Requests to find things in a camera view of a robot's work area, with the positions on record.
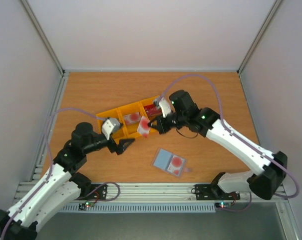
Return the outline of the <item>white pink-circle card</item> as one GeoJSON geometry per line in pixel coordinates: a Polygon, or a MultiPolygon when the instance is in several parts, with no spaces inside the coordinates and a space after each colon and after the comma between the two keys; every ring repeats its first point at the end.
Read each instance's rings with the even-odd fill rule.
{"type": "Polygon", "coordinates": [[[145,138],[147,138],[150,133],[151,127],[148,125],[149,123],[150,120],[147,117],[142,116],[137,128],[137,132],[145,138]]]}

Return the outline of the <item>pink leather card holder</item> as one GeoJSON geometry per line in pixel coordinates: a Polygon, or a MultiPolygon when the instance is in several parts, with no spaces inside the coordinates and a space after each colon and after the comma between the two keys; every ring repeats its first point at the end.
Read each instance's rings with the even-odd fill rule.
{"type": "Polygon", "coordinates": [[[163,148],[158,148],[151,166],[177,178],[192,171],[187,167],[187,160],[163,148]]]}

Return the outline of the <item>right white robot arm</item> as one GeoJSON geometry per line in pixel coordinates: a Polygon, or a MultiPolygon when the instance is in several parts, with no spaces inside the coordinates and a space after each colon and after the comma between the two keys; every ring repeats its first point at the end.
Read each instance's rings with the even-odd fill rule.
{"type": "Polygon", "coordinates": [[[210,183],[215,199],[222,199],[232,192],[251,192],[264,200],[276,195],[287,175],[288,157],[285,153],[273,153],[252,142],[211,108],[198,108],[184,90],[174,92],[168,100],[159,97],[153,103],[162,113],[151,120],[149,126],[158,133],[187,127],[224,147],[249,168],[246,172],[219,173],[210,183]]]}

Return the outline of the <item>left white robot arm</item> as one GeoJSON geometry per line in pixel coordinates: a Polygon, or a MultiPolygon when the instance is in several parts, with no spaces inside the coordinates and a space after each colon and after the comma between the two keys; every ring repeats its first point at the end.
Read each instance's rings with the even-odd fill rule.
{"type": "Polygon", "coordinates": [[[0,209],[0,238],[2,240],[34,240],[44,225],[66,204],[88,198],[93,190],[91,180],[78,170],[87,155],[108,148],[120,155],[134,142],[132,138],[116,142],[112,135],[122,124],[115,118],[103,122],[96,133],[88,122],[81,122],[58,152],[51,166],[33,188],[8,210],[0,209]]]}

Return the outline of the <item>red card stack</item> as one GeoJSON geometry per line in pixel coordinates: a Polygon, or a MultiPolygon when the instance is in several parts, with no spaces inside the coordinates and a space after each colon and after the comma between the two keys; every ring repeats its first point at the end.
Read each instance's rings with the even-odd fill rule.
{"type": "Polygon", "coordinates": [[[148,117],[156,116],[162,113],[161,109],[157,108],[154,104],[145,105],[144,110],[148,117]]]}

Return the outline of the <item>pink circle card stack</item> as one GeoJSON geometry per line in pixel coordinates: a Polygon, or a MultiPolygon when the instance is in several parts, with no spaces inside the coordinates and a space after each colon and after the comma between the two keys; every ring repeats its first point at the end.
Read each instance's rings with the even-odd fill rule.
{"type": "Polygon", "coordinates": [[[139,112],[134,112],[134,113],[124,115],[123,119],[124,119],[124,122],[126,125],[132,125],[132,124],[140,122],[141,115],[139,112]]]}

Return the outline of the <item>yellow three-compartment bin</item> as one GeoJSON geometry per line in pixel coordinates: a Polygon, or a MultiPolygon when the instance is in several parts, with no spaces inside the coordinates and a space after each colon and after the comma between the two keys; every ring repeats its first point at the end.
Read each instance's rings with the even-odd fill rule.
{"type": "Polygon", "coordinates": [[[154,96],[97,113],[98,130],[101,131],[102,119],[110,117],[123,124],[122,128],[112,135],[117,143],[122,139],[147,137],[150,133],[155,133],[155,129],[147,126],[147,120],[153,120],[157,116],[162,116],[163,113],[168,114],[172,111],[169,102],[164,97],[160,100],[161,106],[156,107],[154,101],[157,98],[158,96],[154,96]]]}

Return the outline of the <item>left small circuit board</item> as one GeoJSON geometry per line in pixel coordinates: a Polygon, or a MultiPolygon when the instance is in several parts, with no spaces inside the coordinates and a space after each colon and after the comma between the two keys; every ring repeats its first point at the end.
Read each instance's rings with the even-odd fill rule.
{"type": "Polygon", "coordinates": [[[88,208],[93,207],[94,205],[95,205],[95,203],[93,203],[93,202],[80,203],[80,204],[78,205],[78,210],[79,210],[79,211],[84,211],[84,210],[86,210],[86,209],[88,209],[88,208]]]}

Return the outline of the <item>small circuit board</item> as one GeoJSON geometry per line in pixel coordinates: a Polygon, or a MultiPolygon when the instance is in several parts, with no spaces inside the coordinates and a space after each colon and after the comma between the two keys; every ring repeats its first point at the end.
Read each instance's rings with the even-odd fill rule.
{"type": "Polygon", "coordinates": [[[84,210],[86,210],[86,209],[88,209],[88,208],[93,207],[94,205],[95,205],[95,203],[93,203],[93,202],[80,203],[80,204],[78,205],[78,210],[79,210],[79,211],[84,211],[84,210]]]}
{"type": "Polygon", "coordinates": [[[231,202],[216,202],[215,207],[218,209],[226,209],[233,206],[233,203],[231,202]]]}

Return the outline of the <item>right small circuit board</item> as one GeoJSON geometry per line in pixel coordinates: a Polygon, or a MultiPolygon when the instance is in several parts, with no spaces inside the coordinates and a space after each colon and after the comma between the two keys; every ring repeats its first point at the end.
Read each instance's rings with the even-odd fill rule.
{"type": "Polygon", "coordinates": [[[233,206],[233,203],[231,202],[216,202],[215,207],[218,209],[226,209],[233,206]]]}

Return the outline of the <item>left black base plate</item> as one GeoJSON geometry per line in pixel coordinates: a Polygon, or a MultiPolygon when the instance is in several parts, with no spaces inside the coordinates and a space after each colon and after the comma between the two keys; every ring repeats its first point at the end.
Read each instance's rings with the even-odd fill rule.
{"type": "Polygon", "coordinates": [[[88,196],[80,196],[76,200],[82,201],[95,201],[98,199],[99,201],[106,200],[108,185],[104,184],[92,184],[88,193],[88,196]]]}

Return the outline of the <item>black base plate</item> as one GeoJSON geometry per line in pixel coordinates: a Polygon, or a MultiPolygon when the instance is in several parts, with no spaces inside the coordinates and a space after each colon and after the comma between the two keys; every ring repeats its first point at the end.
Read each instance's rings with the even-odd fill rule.
{"type": "Polygon", "coordinates": [[[88,196],[80,196],[76,200],[82,201],[95,201],[98,199],[99,201],[106,200],[108,185],[104,184],[92,184],[88,193],[88,196]]]}
{"type": "Polygon", "coordinates": [[[241,199],[238,193],[226,193],[218,186],[211,186],[211,184],[195,184],[191,189],[191,193],[195,195],[198,201],[232,201],[241,199]]]}

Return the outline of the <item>aluminium front rail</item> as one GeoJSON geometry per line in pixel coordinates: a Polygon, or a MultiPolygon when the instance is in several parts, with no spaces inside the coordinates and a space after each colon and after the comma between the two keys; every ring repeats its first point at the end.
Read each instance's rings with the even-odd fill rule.
{"type": "MultiPolygon", "coordinates": [[[[232,202],[233,200],[196,200],[191,189],[194,185],[200,183],[118,183],[120,186],[120,195],[113,201],[119,203],[185,203],[195,201],[214,202],[232,202]]],[[[13,203],[20,201],[26,193],[31,190],[35,182],[21,182],[18,185],[17,191],[13,198],[13,203]]],[[[113,184],[107,184],[106,200],[114,198],[118,189],[113,184]]],[[[241,199],[236,200],[236,203],[248,203],[250,200],[249,193],[236,192],[241,199]]]]}

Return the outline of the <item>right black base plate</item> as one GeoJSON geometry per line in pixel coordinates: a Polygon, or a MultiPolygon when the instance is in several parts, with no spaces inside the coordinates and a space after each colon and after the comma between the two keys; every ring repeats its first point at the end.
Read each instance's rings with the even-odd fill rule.
{"type": "Polygon", "coordinates": [[[191,193],[195,195],[198,201],[232,201],[241,199],[238,193],[226,193],[218,186],[211,186],[211,184],[195,184],[191,189],[191,193]]]}

